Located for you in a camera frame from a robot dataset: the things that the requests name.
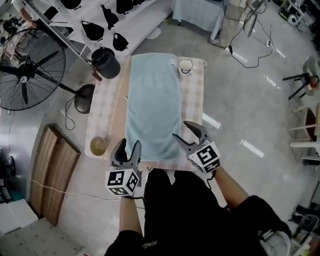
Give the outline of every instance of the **white tablecloth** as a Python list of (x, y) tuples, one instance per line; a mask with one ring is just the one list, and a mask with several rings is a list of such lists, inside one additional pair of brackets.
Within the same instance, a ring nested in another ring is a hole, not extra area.
[(215, 39), (224, 18), (222, 1), (174, 0), (171, 7), (174, 20), (186, 21), (212, 32), (210, 39)]

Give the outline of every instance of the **white cable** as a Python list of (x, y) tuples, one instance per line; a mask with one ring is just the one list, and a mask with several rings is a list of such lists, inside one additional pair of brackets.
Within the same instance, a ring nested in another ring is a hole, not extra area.
[(104, 201), (119, 201), (119, 200), (120, 200), (120, 199), (104, 199), (104, 198), (101, 198), (101, 197), (99, 197), (99, 196), (93, 196), (93, 195), (81, 194), (81, 193), (75, 193), (75, 192), (64, 192), (64, 191), (55, 189), (55, 188), (50, 187), (50, 186), (42, 185), (42, 184), (40, 184), (39, 182), (35, 181), (34, 179), (31, 179), (31, 180), (32, 180), (33, 182), (37, 183), (38, 185), (44, 187), (44, 188), (51, 189), (51, 190), (54, 190), (54, 191), (57, 191), (57, 192), (60, 192), (60, 193), (64, 193), (64, 194), (68, 194), (68, 195), (80, 195), (80, 196), (86, 196), (86, 197), (89, 197), (89, 198), (101, 199), (101, 200), (104, 200)]

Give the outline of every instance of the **wooden board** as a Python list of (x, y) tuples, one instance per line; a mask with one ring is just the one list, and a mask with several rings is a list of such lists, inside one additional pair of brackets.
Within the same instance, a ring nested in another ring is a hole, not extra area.
[[(80, 154), (79, 150), (62, 138), (51, 160), (44, 185), (65, 192)], [(42, 214), (54, 226), (58, 223), (64, 197), (64, 193), (44, 188)]]
[[(32, 179), (40, 184), (45, 183), (48, 167), (52, 155), (55, 151), (55, 146), (62, 138), (62, 135), (56, 134), (50, 129), (49, 126), (44, 128), (44, 132), (41, 136), (41, 140), (37, 149), (37, 153), (34, 160)], [(30, 204), (33, 209), (41, 215), (42, 198), (43, 198), (43, 187), (35, 182), (31, 182), (30, 191)]]

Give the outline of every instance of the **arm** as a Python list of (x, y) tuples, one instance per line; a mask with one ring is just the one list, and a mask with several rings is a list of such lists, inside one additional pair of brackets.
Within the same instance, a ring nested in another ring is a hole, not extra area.
[(132, 230), (142, 235), (135, 200), (121, 197), (119, 231)]
[(34, 27), (37, 26), (37, 23), (34, 22), (34, 20), (31, 18), (30, 14), (26, 11), (25, 8), (22, 8), (19, 10), (21, 17), (28, 23), (30, 23), (31, 25), (33, 25)]
[(249, 197), (247, 192), (222, 167), (216, 169), (215, 180), (231, 210)]

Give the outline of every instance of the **checkered tablecloth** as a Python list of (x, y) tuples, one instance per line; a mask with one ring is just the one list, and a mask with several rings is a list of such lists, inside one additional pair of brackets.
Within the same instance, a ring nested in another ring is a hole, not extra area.
[(212, 32), (215, 39), (224, 18), (222, 1), (214, 0), (174, 0), (171, 8), (174, 20), (192, 23), (205, 31)]
[[(87, 156), (100, 159), (109, 159), (114, 149), (114, 137), (116, 142), (125, 137), (124, 127), (126, 123), (126, 108), (119, 110), (119, 103), (125, 102), (124, 97), (128, 94), (131, 56), (118, 58), (121, 65), (120, 74), (114, 79), (103, 79), (97, 82), (93, 94), (84, 152)], [(180, 77), (182, 120), (193, 121), (202, 124), (203, 102), (204, 102), (204, 65), (205, 61), (197, 58), (178, 57), (180, 60), (189, 59), (193, 63), (193, 69), (188, 76)], [(119, 124), (119, 115), (122, 119), (121, 127), (113, 127)], [(107, 151), (102, 156), (95, 156), (90, 150), (92, 138), (100, 136), (106, 139)], [(184, 125), (181, 127), (181, 137), (187, 142), (199, 142), (198, 138)], [(179, 158), (164, 161), (142, 161), (139, 169), (161, 168), (166, 170), (196, 171), (197, 169), (187, 160), (185, 153), (181, 150)]]

